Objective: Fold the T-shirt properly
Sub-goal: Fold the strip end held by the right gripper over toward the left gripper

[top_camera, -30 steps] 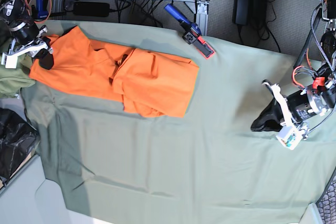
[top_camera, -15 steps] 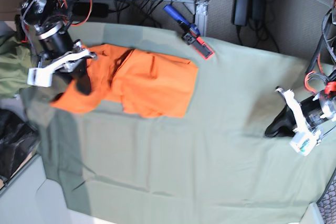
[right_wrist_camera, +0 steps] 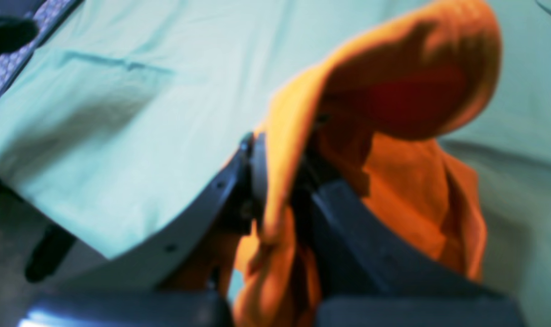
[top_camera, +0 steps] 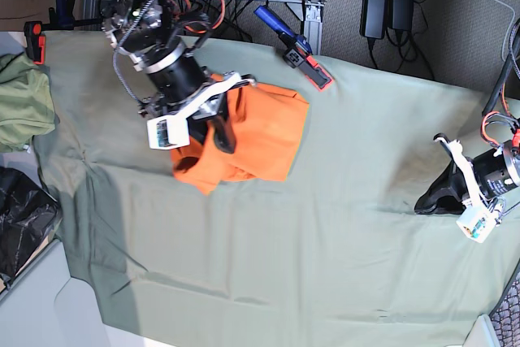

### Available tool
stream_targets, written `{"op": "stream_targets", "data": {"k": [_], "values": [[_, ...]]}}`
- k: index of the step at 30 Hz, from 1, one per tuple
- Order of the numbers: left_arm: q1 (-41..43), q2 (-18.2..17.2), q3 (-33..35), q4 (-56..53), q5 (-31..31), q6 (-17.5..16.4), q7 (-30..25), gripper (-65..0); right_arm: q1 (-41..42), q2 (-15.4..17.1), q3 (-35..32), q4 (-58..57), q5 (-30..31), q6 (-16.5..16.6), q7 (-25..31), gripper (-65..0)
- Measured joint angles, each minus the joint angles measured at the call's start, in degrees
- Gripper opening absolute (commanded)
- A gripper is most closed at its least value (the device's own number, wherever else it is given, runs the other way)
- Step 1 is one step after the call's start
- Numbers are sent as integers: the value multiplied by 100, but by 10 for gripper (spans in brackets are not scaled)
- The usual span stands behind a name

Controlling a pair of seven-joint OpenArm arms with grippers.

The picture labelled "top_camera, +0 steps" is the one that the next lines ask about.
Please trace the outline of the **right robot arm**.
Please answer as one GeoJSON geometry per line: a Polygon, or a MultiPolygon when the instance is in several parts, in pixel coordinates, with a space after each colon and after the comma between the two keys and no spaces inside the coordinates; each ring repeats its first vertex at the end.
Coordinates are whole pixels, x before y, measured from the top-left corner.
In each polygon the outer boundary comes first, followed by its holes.
{"type": "Polygon", "coordinates": [[[115,74],[147,119],[152,150],[203,143],[208,128],[218,150],[236,149],[228,92],[255,80],[238,72],[212,76],[194,57],[224,21],[226,2],[219,2],[217,20],[190,0],[112,0],[103,18],[115,74]]]}

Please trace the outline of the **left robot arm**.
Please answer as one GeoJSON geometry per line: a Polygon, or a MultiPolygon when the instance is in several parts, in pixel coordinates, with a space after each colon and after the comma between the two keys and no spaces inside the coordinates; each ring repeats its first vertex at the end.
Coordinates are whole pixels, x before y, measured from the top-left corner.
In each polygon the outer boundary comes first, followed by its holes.
{"type": "Polygon", "coordinates": [[[470,186],[477,187],[477,198],[488,208],[496,206],[499,197],[519,187],[519,118],[509,109],[505,87],[509,75],[519,73],[519,22],[515,22],[508,40],[508,54],[499,78],[482,111],[480,136],[491,147],[475,157],[462,156],[469,164],[464,174],[453,152],[459,146],[443,133],[435,135],[451,158],[451,162],[417,200],[417,215],[460,215],[470,204],[470,186]]]}

